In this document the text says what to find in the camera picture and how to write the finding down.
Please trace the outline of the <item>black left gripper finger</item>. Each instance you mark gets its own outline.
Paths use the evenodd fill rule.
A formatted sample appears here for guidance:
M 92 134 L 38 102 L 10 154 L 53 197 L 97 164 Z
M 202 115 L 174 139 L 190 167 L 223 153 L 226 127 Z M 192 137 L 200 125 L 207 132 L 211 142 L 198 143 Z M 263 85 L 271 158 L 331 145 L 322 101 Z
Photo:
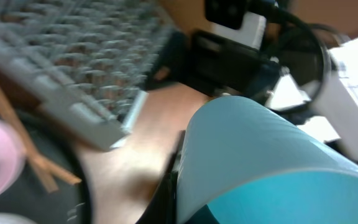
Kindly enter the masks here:
M 163 170 L 153 197 L 136 224 L 174 224 L 177 215 L 178 166 L 185 139 L 185 130 L 178 133 L 173 151 Z

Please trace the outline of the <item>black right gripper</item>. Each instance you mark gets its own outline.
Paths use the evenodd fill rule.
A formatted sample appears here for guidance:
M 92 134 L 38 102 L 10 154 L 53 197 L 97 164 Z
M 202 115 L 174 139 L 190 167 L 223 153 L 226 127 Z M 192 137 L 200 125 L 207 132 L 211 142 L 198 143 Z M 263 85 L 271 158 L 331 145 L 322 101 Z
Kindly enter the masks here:
M 146 75 L 146 90 L 182 83 L 207 96 L 226 91 L 259 101 L 278 82 L 280 66 L 216 34 L 196 30 L 187 37 L 175 30 Z

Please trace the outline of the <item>light blue cup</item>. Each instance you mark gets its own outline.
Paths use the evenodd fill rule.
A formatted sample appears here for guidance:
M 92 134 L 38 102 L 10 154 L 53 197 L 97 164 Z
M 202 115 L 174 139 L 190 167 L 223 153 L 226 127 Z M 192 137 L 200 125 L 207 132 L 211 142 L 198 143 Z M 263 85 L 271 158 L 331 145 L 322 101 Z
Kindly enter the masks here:
M 358 223 L 358 165 L 262 105 L 224 96 L 186 129 L 177 222 Z

